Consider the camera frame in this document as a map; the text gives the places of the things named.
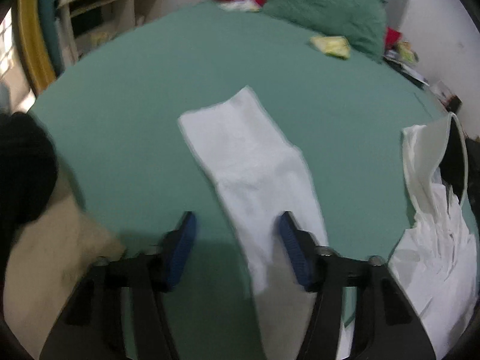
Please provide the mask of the white hooded zip jacket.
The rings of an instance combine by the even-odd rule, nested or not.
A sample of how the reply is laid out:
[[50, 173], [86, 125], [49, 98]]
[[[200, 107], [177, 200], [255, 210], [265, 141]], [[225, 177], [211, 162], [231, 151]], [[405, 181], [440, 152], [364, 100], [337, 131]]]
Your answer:
[[[264, 354], [292, 359], [313, 307], [295, 283], [275, 224], [292, 211], [322, 245], [328, 229], [301, 151], [245, 87], [226, 102], [189, 111], [178, 123], [206, 172], [247, 259]], [[414, 223], [389, 267], [444, 358], [459, 341], [477, 298], [477, 242], [462, 213], [468, 177], [465, 138], [454, 114], [402, 132], [403, 175]]]

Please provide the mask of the beige folded trousers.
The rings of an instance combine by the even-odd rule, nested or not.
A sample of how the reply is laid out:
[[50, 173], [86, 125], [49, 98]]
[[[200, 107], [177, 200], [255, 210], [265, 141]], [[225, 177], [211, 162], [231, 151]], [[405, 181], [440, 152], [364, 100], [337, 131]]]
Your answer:
[[4, 318], [21, 346], [39, 359], [77, 282], [101, 257], [117, 260], [125, 247], [77, 204], [65, 173], [41, 216], [23, 227], [10, 252], [2, 295]]

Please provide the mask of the green bed sheet mattress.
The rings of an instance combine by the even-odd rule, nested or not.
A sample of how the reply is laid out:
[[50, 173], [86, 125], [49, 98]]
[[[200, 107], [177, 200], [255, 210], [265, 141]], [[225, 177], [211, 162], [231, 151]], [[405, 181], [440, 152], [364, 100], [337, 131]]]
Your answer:
[[207, 1], [110, 41], [32, 112], [81, 205], [130, 252], [184, 211], [199, 238], [166, 298], [183, 359], [294, 359], [314, 297], [276, 224], [291, 211], [350, 258], [388, 258], [443, 358], [477, 300], [478, 230], [456, 116], [360, 52], [323, 55], [312, 31]]

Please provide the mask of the black garment at bed edge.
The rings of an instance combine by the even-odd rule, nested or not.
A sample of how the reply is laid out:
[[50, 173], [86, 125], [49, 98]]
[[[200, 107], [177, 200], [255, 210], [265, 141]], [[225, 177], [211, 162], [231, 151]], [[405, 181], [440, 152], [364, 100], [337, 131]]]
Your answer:
[[1, 114], [1, 236], [13, 236], [47, 207], [58, 179], [55, 147], [30, 115]]

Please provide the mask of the yellow curtain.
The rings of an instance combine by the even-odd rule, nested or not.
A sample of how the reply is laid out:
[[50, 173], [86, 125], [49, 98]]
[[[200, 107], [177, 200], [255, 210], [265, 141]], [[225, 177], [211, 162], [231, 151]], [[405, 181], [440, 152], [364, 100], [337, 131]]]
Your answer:
[[38, 0], [17, 0], [16, 24], [23, 67], [30, 87], [38, 96], [56, 80], [41, 30]]

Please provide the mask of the books and snack pile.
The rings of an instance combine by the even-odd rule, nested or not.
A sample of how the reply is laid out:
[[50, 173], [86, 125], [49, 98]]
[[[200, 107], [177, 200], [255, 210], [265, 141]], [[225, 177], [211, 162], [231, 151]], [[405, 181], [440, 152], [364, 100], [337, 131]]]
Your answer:
[[398, 41], [383, 55], [384, 61], [410, 81], [414, 86], [424, 89], [430, 86], [426, 78], [416, 70], [419, 57], [408, 41]]

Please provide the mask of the yellow plastic packet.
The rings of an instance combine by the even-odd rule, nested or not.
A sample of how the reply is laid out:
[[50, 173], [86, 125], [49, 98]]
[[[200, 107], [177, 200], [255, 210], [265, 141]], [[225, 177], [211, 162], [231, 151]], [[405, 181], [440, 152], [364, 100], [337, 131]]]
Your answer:
[[351, 56], [351, 47], [345, 37], [314, 36], [310, 38], [309, 42], [312, 47], [324, 55], [339, 59], [349, 59]]

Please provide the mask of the green pillow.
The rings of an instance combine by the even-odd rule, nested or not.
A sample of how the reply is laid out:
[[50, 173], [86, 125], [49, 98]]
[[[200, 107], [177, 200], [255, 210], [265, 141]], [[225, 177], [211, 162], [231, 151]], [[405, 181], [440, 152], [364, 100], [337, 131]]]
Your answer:
[[262, 12], [326, 36], [343, 36], [372, 60], [383, 59], [387, 17], [382, 0], [266, 0]]

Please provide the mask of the cream wooden desk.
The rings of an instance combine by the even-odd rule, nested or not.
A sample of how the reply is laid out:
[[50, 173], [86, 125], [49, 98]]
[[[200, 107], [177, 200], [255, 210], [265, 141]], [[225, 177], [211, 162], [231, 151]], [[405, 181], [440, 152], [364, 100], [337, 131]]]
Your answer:
[[164, 0], [58, 0], [60, 54], [66, 68], [101, 45], [162, 16]]

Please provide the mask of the white patterned packet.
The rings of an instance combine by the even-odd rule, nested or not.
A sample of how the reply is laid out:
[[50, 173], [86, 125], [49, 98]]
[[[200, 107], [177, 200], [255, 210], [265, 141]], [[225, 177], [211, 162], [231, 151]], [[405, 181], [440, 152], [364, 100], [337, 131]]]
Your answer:
[[220, 2], [219, 8], [224, 11], [241, 11], [241, 12], [258, 12], [261, 6], [256, 0], [233, 0], [228, 2]]

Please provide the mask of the teal curtain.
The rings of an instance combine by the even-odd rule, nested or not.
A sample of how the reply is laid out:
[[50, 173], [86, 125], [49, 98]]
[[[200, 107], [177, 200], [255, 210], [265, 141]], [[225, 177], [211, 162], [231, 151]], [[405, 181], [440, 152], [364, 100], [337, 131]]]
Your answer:
[[37, 2], [39, 21], [47, 54], [55, 75], [59, 77], [64, 71], [64, 64], [55, 27], [55, 0], [37, 0]]

